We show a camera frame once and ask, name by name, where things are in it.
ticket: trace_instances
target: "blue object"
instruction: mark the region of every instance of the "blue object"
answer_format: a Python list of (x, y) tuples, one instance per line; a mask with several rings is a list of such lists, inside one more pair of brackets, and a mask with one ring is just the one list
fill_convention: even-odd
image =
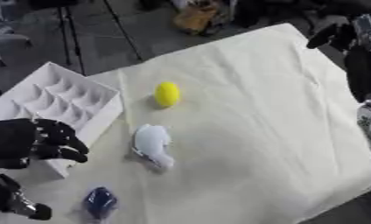
[(107, 218), (117, 204), (117, 197), (105, 187), (95, 188), (84, 200), (87, 211), (97, 220)]

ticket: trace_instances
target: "wrinkled fabric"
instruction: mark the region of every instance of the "wrinkled fabric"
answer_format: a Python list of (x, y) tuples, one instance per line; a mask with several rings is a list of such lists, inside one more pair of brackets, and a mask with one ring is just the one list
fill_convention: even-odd
[[(165, 126), (177, 161), (139, 173), (148, 223), (296, 223), (371, 189), (345, 73), (306, 44), (282, 24), (119, 72), (131, 131)], [(162, 81), (178, 105), (154, 105)]]

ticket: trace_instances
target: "gray floor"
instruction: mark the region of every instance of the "gray floor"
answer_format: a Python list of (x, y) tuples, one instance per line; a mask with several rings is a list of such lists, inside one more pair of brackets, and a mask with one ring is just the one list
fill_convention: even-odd
[[(169, 4), (158, 10), (143, 12), (137, 9), (136, 0), (110, 0), (110, 2), (121, 16), (124, 28), (135, 41), (143, 60), (247, 32), (265, 25), (261, 22), (250, 29), (229, 26), (211, 38), (192, 37), (177, 31), (172, 26), (171, 21), (176, 15), (176, 11)], [(31, 37), (34, 46), (25, 48), (23, 43), (9, 43), (2, 46), (1, 53), (7, 64), (7, 67), (0, 68), (0, 88), (2, 90), (13, 87), (48, 60), (67, 66), (59, 23), (53, 11), (39, 11), (26, 15), (25, 8), (10, 7), (7, 12), (11, 18), (19, 18), (17, 22), (13, 22), (13, 26), (17, 32)], [(83, 3), (73, 9), (73, 14), (88, 75), (141, 62), (116, 29), (110, 16), (105, 13), (102, 1)], [(306, 25), (301, 20), (294, 19), (289, 22), (292, 22), (302, 32), (306, 30)], [(325, 22), (321, 21), (318, 25), (323, 26)], [(323, 52), (335, 63), (342, 65), (342, 56), (339, 53), (328, 47), (323, 48)], [(79, 71), (75, 57), (73, 57), (73, 64), (70, 68)], [(371, 223), (371, 193), (304, 224), (319, 223)]]

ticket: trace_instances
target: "table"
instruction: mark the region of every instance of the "table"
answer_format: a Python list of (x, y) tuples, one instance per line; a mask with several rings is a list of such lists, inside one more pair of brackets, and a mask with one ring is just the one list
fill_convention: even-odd
[[(371, 190), (371, 152), (355, 123), (344, 72), (281, 24), (200, 45), (91, 79), (120, 88), (126, 114), (69, 178), (19, 173), (26, 194), (79, 220), (83, 197), (106, 186), (120, 200), (108, 223), (297, 223)], [(160, 81), (182, 102), (149, 104)], [(143, 123), (168, 128), (175, 157), (163, 175), (124, 159)], [(0, 223), (34, 223), (13, 214)]]

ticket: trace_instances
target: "white egg carton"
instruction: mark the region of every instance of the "white egg carton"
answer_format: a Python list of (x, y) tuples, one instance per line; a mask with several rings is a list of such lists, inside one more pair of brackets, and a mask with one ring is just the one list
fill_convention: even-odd
[[(45, 118), (73, 127), (90, 147), (123, 112), (120, 93), (51, 62), (46, 63), (0, 97), (0, 120)], [(45, 161), (61, 177), (75, 162)]]

